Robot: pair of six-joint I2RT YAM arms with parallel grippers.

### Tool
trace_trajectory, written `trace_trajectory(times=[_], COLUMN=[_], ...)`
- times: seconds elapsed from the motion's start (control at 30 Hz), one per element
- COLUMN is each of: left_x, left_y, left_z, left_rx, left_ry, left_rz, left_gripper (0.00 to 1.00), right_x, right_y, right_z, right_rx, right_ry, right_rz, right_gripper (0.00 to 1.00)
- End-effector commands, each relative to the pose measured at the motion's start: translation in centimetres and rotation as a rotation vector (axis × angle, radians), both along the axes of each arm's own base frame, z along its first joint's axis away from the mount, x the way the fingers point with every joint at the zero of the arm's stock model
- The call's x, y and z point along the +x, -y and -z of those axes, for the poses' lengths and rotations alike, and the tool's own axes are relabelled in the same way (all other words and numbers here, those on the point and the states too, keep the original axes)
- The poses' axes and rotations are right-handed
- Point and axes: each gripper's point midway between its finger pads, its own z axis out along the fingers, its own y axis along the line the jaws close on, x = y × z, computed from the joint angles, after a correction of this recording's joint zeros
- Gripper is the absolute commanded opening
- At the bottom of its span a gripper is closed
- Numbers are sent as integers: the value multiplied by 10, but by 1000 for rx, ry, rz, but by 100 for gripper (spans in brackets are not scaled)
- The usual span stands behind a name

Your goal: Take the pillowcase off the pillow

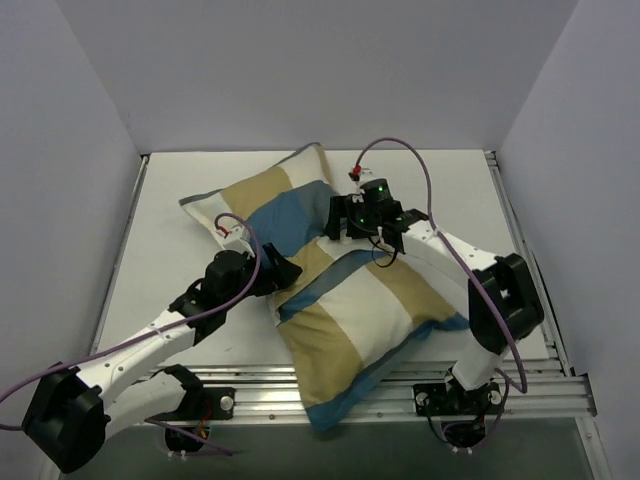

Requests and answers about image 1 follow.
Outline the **checked blue beige pillowcase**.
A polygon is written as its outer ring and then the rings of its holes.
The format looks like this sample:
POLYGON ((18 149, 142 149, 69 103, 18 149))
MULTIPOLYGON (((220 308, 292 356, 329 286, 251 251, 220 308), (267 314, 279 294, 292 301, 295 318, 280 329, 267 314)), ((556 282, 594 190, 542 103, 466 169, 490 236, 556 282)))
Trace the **checked blue beige pillowcase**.
POLYGON ((381 268, 375 262, 382 252, 367 241, 329 240, 324 227, 334 194, 324 148, 311 143, 259 174, 179 202, 211 233, 241 217, 261 243, 303 269, 268 302, 317 432, 336 427, 432 332, 468 327, 405 262, 381 268))

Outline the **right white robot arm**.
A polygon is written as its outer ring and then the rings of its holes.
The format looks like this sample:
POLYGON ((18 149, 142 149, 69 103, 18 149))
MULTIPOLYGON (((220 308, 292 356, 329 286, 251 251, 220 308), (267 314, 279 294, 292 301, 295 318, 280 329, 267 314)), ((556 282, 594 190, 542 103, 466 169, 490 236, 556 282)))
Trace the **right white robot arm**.
POLYGON ((450 370, 444 400, 455 412, 469 411, 480 400, 479 388, 498 374, 510 354, 519 379, 508 381, 528 392, 517 343, 544 320, 544 312, 527 262, 518 254, 500 256, 481 250, 439 228, 432 215, 406 210, 376 178, 358 192, 329 201, 325 235, 338 240, 376 238, 392 250, 426 262, 467 291, 471 340, 450 370))

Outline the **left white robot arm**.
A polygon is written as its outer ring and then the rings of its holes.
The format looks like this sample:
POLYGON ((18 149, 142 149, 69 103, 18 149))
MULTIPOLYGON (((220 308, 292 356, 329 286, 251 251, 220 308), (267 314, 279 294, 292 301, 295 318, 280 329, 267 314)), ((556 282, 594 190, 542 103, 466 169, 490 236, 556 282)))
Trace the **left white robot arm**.
POLYGON ((120 431, 147 420, 193 420, 216 409, 188 368, 165 366, 221 328, 246 297, 291 287, 303 270, 267 243, 218 252, 166 310, 132 338, 40 378, 22 431, 64 474, 86 465, 120 431))

